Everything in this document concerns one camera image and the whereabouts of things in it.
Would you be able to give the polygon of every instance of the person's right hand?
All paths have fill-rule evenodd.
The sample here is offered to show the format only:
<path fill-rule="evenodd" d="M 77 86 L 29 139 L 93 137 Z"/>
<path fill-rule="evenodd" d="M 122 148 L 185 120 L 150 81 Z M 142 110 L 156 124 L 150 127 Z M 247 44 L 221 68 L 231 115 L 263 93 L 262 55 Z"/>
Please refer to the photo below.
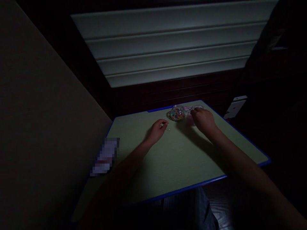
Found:
<path fill-rule="evenodd" d="M 218 130 L 218 127 L 214 122 L 213 114 L 210 111 L 202 108 L 195 108 L 191 111 L 191 115 L 196 127 L 203 134 L 207 135 L 215 130 Z"/>

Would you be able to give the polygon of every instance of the beige wall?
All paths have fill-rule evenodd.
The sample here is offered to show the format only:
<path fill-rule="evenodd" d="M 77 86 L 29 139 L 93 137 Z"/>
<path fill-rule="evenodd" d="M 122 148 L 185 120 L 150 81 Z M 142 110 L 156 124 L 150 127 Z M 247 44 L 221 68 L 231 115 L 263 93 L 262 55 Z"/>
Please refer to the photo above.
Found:
<path fill-rule="evenodd" d="M 19 6 L 0 8 L 0 229 L 58 228 L 111 120 Z"/>

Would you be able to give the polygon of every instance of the hand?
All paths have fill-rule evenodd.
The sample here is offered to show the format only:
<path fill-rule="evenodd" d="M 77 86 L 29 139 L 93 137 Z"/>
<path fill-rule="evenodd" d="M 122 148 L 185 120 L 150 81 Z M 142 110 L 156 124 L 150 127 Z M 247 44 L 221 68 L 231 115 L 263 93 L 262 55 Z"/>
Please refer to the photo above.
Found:
<path fill-rule="evenodd" d="M 218 130 L 218 127 L 214 122 L 213 114 L 210 111 L 202 108 L 195 108 L 191 111 L 191 115 L 196 127 L 203 134 L 207 135 L 215 130 Z"/>
<path fill-rule="evenodd" d="M 166 127 L 169 123 L 164 119 L 157 120 L 151 127 L 150 134 L 148 138 L 146 138 L 146 141 L 148 141 L 151 145 L 155 144 L 160 140 L 160 138 L 163 136 Z"/>

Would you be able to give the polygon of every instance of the person's left hand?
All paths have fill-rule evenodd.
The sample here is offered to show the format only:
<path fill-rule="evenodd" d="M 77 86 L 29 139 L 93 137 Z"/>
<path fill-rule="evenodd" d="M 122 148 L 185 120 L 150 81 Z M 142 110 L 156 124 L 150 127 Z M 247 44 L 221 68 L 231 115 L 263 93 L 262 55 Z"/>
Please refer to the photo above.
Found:
<path fill-rule="evenodd" d="M 149 141 L 149 143 L 151 143 L 152 145 L 157 143 L 158 140 L 160 140 L 160 138 L 163 136 L 168 124 L 168 121 L 164 119 L 157 120 L 152 125 L 150 134 L 148 138 L 146 138 L 146 141 Z"/>

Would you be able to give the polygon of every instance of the light green desk top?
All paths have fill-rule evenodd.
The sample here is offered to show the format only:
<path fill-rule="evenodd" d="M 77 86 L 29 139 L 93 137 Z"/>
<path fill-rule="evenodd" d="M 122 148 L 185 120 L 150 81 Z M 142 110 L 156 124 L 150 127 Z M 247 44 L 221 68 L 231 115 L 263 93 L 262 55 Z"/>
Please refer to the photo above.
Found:
<path fill-rule="evenodd" d="M 183 103 L 190 106 L 201 104 L 213 113 L 217 126 L 257 164 L 269 161 L 256 146 L 242 136 L 227 121 L 214 112 L 203 101 Z M 128 156 L 143 140 L 152 124 L 166 119 L 170 109 L 155 112 L 140 112 L 115 118 L 107 137 L 119 137 L 119 148 L 114 168 Z M 138 169 L 122 200 L 129 205 L 161 196 L 188 186 L 199 186 L 206 181 L 225 175 L 223 164 L 210 141 L 196 128 L 181 122 L 169 121 L 162 138 L 150 149 Z M 106 176 L 88 179 L 72 216 L 72 222 L 81 219 L 89 201 Z"/>

